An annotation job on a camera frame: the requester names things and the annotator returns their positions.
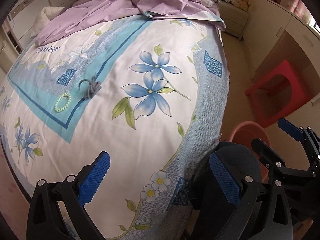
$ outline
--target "plastic bucket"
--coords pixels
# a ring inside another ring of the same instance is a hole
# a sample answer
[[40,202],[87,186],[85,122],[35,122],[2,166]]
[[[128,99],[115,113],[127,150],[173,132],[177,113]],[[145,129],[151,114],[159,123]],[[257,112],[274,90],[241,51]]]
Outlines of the plastic bucket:
[[[254,153],[257,159],[259,159],[259,156],[251,148],[251,141],[254,138],[259,138],[265,144],[271,147],[270,139],[264,129],[259,124],[252,121],[245,121],[239,124],[231,133],[228,141],[248,147]],[[262,182],[264,182],[268,177],[269,171],[262,163],[260,163],[260,171]]]

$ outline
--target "nightstand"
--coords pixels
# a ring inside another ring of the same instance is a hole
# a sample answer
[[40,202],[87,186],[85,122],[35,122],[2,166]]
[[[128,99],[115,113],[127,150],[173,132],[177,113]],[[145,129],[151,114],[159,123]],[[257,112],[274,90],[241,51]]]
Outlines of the nightstand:
[[241,10],[231,3],[218,1],[220,17],[226,24],[226,32],[236,36],[239,40],[242,39],[242,32],[247,24],[249,13]]

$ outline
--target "purple blanket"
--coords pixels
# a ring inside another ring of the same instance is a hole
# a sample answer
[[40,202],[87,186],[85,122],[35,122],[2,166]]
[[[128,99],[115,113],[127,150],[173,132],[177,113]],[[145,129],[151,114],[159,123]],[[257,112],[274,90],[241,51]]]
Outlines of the purple blanket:
[[201,4],[201,0],[92,0],[66,10],[49,22],[38,34],[35,43],[38,46],[45,45],[97,23],[137,14],[144,14],[153,19],[176,17],[210,20],[212,24],[224,30],[223,21],[212,12],[209,15],[211,19],[199,16],[188,17],[201,15],[202,12],[210,12],[210,10]]

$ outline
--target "green coil hair tie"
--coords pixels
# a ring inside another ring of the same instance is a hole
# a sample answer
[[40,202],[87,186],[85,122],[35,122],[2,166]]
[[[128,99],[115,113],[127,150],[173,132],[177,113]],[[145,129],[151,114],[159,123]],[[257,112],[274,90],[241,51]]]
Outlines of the green coil hair tie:
[[[58,108],[58,104],[60,103],[61,99],[63,98],[68,98],[68,102],[62,107],[62,108]],[[71,95],[70,93],[66,92],[66,93],[63,93],[62,95],[60,95],[56,101],[56,103],[54,104],[54,110],[57,112],[57,113],[60,113],[64,110],[66,110],[68,108],[68,106],[70,105],[70,102],[71,102]]]

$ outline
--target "curtain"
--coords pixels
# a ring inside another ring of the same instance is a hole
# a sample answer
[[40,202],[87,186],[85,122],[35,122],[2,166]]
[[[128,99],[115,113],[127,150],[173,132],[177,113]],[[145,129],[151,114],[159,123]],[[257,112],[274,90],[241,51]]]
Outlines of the curtain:
[[281,0],[280,5],[301,18],[306,24],[310,24],[313,17],[301,0]]

